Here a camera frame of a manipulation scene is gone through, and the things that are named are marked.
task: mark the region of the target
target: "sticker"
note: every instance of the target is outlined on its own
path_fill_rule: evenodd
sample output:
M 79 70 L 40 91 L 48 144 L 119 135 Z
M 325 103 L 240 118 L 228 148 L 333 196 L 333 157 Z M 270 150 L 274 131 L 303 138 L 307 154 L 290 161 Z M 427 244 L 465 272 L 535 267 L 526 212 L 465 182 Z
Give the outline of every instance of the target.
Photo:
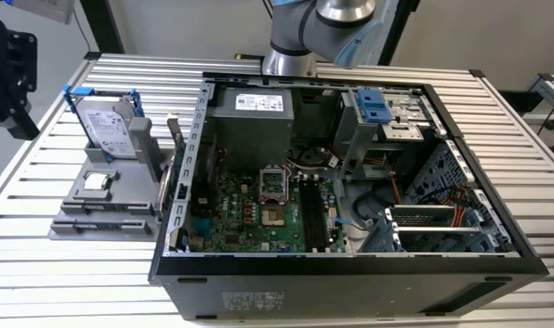
M 284 111 L 283 96 L 266 94 L 239 94 L 236 109 L 242 111 Z
M 100 147 L 114 157 L 136 156 L 123 116 L 114 111 L 87 110 L 88 128 L 100 141 Z
M 339 159 L 338 156 L 333 155 L 329 165 L 335 169 L 338 167 Z
M 227 311 L 271 311 L 280 310 L 284 292 L 223 292 Z

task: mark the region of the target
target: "metal rail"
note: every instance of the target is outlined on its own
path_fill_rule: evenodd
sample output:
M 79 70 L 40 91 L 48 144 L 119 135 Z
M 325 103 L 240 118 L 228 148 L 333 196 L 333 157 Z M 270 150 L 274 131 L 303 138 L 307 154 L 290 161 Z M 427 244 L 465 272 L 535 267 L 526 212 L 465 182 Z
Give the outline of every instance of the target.
M 116 91 L 136 88 L 155 137 L 162 147 L 171 148 L 166 116 L 174 113 L 180 118 L 187 134 L 203 71 L 258 74 L 260 68 L 256 61 L 103 55 L 86 61 L 71 84 Z M 462 318 L 394 323 L 305 320 L 299 325 L 554 327 L 554 158 L 487 80 L 465 70 L 375 66 L 343 70 L 330 64 L 319 64 L 319 76 L 433 84 L 551 276 Z M 4 321 L 10 327 L 23 324 L 23 318 L 48 327 L 180 324 L 163 288 L 147 282 L 155 243 L 46 238 L 86 160 L 86 136 L 60 98 L 43 126 L 40 138 L 26 144 L 0 178 L 0 318 L 12 318 Z M 255 322 L 280 324 L 294 323 Z

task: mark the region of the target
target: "metal chassis frame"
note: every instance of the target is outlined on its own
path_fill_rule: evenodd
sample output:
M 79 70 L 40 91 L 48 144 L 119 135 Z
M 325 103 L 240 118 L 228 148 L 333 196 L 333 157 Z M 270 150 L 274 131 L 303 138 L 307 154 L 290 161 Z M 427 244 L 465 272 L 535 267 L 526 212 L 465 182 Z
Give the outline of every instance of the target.
M 247 87 L 247 80 L 254 78 L 254 75 L 242 74 L 218 74 L 204 73 L 204 83 L 200 89 L 200 96 L 198 99 L 196 113 L 206 111 L 207 103 L 210 101 L 208 90 L 214 90 L 218 86 L 226 85 L 230 87 Z M 207 277 L 215 277 L 215 279 L 224 279 L 230 281 L 232 276 L 282 276 L 283 278 L 291 278 L 295 276 L 322 276 L 322 275 L 341 275 L 350 279 L 351 275 L 451 275 L 451 274 L 473 274 L 485 275 L 485 279 L 502 279 L 509 278 L 501 275 L 525 275 L 525 279 L 507 280 L 507 286 L 502 286 L 489 294 L 478 297 L 473 301 L 469 301 L 466 305 L 459 307 L 453 312 L 446 313 L 435 308 L 429 308 L 422 312 L 422 315 L 427 316 L 445 316 L 445 315 L 462 315 L 470 310 L 479 307 L 479 304 L 489 303 L 489 300 L 497 299 L 509 292 L 514 291 L 519 287 L 529 284 L 530 281 L 543 277 L 549 274 L 547 268 L 543 265 L 541 258 L 538 257 L 527 238 L 518 227 L 515 220 L 507 210 L 507 207 L 501 199 L 498 192 L 487 178 L 486 172 L 481 168 L 479 160 L 473 154 L 469 146 L 461 137 L 462 132 L 458 125 L 454 123 L 451 114 L 447 112 L 441 99 L 434 92 L 434 88 L 430 85 L 415 83 L 373 83 L 371 81 L 339 81 L 333 79 L 301 79 L 292 77 L 263 77 L 264 85 L 291 85 L 291 81 L 305 83 L 319 83 L 323 88 L 327 89 L 347 89 L 355 85 L 369 86 L 374 84 L 377 87 L 382 85 L 397 87 L 418 87 L 425 91 L 425 94 L 434 105 L 437 112 L 442 118 L 443 124 L 447 128 L 449 135 L 454 141 L 454 144 L 459 148 L 461 154 L 469 163 L 471 172 L 477 178 L 477 184 L 482 188 L 494 209 L 505 222 L 506 228 L 515 246 L 518 248 L 522 257 L 519 258 L 457 258 L 457 257 L 346 257 L 333 258 L 326 256 L 301 258 L 297 256 L 279 256 L 271 258 L 263 257 L 239 257 L 232 254 L 226 256 L 171 256 L 167 252 L 167 235 L 160 234 L 158 239 L 158 247 L 155 249 L 155 257 L 151 264 L 150 281 L 160 284 L 166 282 L 166 285 L 172 284 L 171 281 L 182 279 L 204 279 Z M 202 130 L 203 118 L 194 120 L 192 126 Z M 187 208 L 187 201 L 184 201 L 183 208 Z M 170 234 L 168 226 L 170 220 L 163 222 L 160 230 L 167 231 Z

